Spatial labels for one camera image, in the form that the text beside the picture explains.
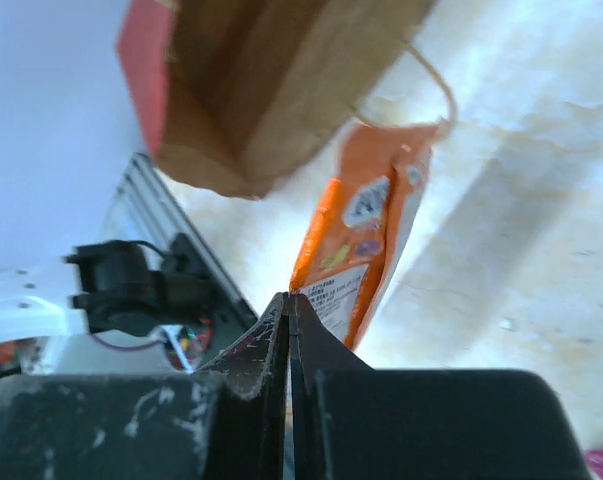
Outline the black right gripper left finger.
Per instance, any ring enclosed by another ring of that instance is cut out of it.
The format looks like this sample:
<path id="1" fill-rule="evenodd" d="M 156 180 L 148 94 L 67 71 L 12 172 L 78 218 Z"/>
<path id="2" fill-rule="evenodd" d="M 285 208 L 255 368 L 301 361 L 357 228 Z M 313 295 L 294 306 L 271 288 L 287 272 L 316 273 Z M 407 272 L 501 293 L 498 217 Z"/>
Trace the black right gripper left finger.
<path id="1" fill-rule="evenodd" d="M 192 374 L 0 380 L 0 479 L 278 479 L 286 296 Z"/>

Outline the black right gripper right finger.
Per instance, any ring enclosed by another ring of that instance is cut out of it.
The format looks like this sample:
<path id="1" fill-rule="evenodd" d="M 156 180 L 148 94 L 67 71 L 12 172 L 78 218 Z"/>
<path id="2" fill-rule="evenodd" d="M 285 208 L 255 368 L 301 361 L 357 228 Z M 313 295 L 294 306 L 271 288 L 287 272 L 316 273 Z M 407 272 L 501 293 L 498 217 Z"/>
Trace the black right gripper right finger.
<path id="1" fill-rule="evenodd" d="M 299 479 L 585 479 L 560 401 L 516 369 L 371 368 L 286 302 Z"/>

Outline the orange fruit candy packet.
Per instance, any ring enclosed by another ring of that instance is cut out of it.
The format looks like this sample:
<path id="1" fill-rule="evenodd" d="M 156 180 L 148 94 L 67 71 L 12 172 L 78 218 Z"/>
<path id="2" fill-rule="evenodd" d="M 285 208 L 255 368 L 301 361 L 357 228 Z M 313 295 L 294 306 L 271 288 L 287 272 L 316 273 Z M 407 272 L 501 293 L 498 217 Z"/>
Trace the orange fruit candy packet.
<path id="1" fill-rule="evenodd" d="M 378 309 L 412 231 L 440 127 L 356 126 L 325 187 L 289 289 L 355 348 Z"/>

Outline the red paper bag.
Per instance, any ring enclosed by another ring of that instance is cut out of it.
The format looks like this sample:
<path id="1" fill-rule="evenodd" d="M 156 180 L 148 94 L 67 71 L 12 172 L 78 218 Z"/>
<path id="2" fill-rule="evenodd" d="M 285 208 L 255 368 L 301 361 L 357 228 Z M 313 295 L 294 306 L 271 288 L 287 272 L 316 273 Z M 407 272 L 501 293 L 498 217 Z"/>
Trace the red paper bag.
<path id="1" fill-rule="evenodd" d="M 117 54 L 148 156 L 172 179 L 265 196 L 350 118 L 429 1 L 145 1 Z"/>

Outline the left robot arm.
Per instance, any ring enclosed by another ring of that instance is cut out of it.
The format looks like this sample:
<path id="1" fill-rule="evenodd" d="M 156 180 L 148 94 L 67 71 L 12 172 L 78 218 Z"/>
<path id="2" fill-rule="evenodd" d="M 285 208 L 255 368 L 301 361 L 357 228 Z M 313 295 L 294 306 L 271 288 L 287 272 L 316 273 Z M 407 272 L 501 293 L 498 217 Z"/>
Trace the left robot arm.
<path id="1" fill-rule="evenodd" d="M 0 272 L 0 344 L 118 330 L 145 337 L 190 323 L 206 307 L 208 278 L 149 267 L 146 241 L 76 248 L 42 265 Z"/>

